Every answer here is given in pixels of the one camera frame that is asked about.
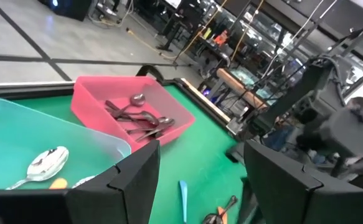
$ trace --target green tabletop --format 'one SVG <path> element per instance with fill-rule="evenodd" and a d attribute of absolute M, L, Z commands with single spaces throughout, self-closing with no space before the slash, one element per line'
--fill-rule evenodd
<path fill-rule="evenodd" d="M 245 168 L 229 161 L 224 152 L 235 141 L 175 86 L 165 87 L 196 118 L 177 140 L 161 149 L 161 166 L 150 223 L 182 223 L 179 180 L 188 184 L 188 223 L 201 223 L 208 213 L 242 195 Z M 81 124 L 70 110 L 72 96 L 19 100 L 16 103 Z M 238 208 L 228 212 L 235 223 Z"/>

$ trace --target spoon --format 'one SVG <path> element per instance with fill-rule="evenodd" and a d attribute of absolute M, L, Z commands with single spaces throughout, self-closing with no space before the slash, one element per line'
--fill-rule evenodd
<path fill-rule="evenodd" d="M 167 128 L 170 128 L 171 126 L 173 126 L 176 123 L 176 121 L 174 119 L 172 119 L 172 118 L 163 117 L 163 118 L 159 118 L 158 120 L 159 120 L 159 125 L 154 130 L 152 130 L 152 131 L 146 133 L 145 135 L 139 137 L 138 139 L 136 139 L 136 141 L 141 141 L 146 137 L 149 137 L 149 136 L 151 136 L 153 134 L 156 134 L 156 133 L 161 132 L 161 131 L 163 131 L 163 130 L 165 130 Z"/>
<path fill-rule="evenodd" d="M 62 169 L 68 159 L 68 155 L 68 149 L 63 146 L 43 152 L 27 168 L 26 178 L 18 181 L 6 190 L 16 189 L 26 182 L 40 182 L 50 179 Z"/>
<path fill-rule="evenodd" d="M 130 106 L 142 107 L 144 104 L 145 104 L 145 96 L 142 93 L 135 94 L 130 97 L 130 104 L 120 109 L 119 111 L 115 112 L 114 117 L 117 118 L 119 115 L 123 114 Z"/>
<path fill-rule="evenodd" d="M 85 182 L 87 182 L 87 181 L 89 181 L 89 180 L 91 180 L 91 179 L 93 179 L 95 177 L 95 175 L 93 175 L 93 176 L 89 176 L 89 177 L 86 177 L 86 178 L 83 178 L 82 180 L 79 180 L 75 185 L 73 185 L 72 186 L 72 189 L 74 189 L 74 188 L 76 188 L 76 187 L 78 187 L 78 186 L 80 186 L 80 185 L 82 185 L 82 184 L 84 184 Z"/>
<path fill-rule="evenodd" d="M 155 128 L 138 128 L 138 129 L 133 129 L 133 130 L 126 130 L 126 132 L 128 134 L 131 134 L 131 133 L 137 133 L 137 132 L 154 131 L 157 128 L 160 128 L 159 127 L 160 125 L 168 124 L 170 122 L 170 120 L 172 120 L 172 119 L 167 118 L 167 117 L 160 117 L 160 118 L 157 119 L 158 125 Z"/>
<path fill-rule="evenodd" d="M 182 220 L 187 223 L 187 198 L 188 198 L 188 185 L 185 181 L 180 180 L 180 190 L 182 198 Z"/>
<path fill-rule="evenodd" d="M 227 211 L 230 210 L 230 208 L 232 208 L 237 202 L 237 197 L 235 195 L 231 196 L 226 208 L 220 215 L 214 213 L 208 214 L 202 224 L 223 224 L 224 214 L 227 213 Z"/>
<path fill-rule="evenodd" d="M 154 125 L 154 126 L 157 126 L 159 125 L 159 120 L 157 118 L 155 118 L 155 116 L 153 114 L 151 114 L 150 112 L 148 111 L 141 111 L 140 113 L 123 113 L 126 115 L 126 119 L 128 120 L 131 120 L 131 121 L 148 121 L 150 124 Z M 130 115 L 140 115 L 142 116 L 143 118 L 132 118 Z M 126 119 L 122 119 L 122 117 L 118 118 L 117 120 L 118 121 L 127 121 Z"/>

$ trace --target pink plastic bin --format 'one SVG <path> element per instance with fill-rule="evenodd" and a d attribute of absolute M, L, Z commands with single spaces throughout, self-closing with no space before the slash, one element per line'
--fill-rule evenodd
<path fill-rule="evenodd" d="M 131 146 L 131 152 L 147 144 L 150 138 L 136 142 L 144 133 L 127 134 L 125 129 L 140 128 L 132 122 L 117 122 L 106 111 L 105 100 L 112 101 L 123 108 L 129 103 L 129 97 L 143 93 L 145 104 L 136 108 L 130 106 L 127 112 L 149 111 L 157 118 L 166 116 L 175 120 L 175 125 L 163 132 L 158 138 L 161 145 L 178 138 L 195 118 L 177 102 L 156 80 L 149 77 L 79 77 L 76 80 L 72 98 L 72 111 L 88 128 L 124 139 Z"/>

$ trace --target gray floor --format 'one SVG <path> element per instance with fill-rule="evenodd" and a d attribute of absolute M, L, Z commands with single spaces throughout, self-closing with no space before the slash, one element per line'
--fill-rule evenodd
<path fill-rule="evenodd" d="M 37 0 L 0 0 L 0 8 L 50 57 L 117 62 L 166 63 L 135 36 L 154 47 L 159 42 L 155 31 L 133 14 L 122 27 L 102 29 L 88 19 L 84 22 L 55 15 Z M 40 54 L 0 15 L 0 55 L 41 57 Z M 183 56 L 179 64 L 193 63 Z M 80 75 L 134 75 L 139 65 L 58 64 L 71 78 Z M 160 67 L 165 78 L 186 78 L 197 86 L 201 77 L 191 67 Z M 61 81 L 61 76 L 46 62 L 0 62 L 0 82 Z"/>

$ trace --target teal plastic bin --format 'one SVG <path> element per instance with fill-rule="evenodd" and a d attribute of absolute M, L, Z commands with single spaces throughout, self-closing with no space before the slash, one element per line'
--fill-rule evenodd
<path fill-rule="evenodd" d="M 0 99 L 1 190 L 24 179 L 29 164 L 40 153 L 57 146 L 69 150 L 64 168 L 49 180 L 29 182 L 20 189 L 48 189 L 59 177 L 66 179 L 70 188 L 131 153 L 129 144 L 122 139 Z"/>

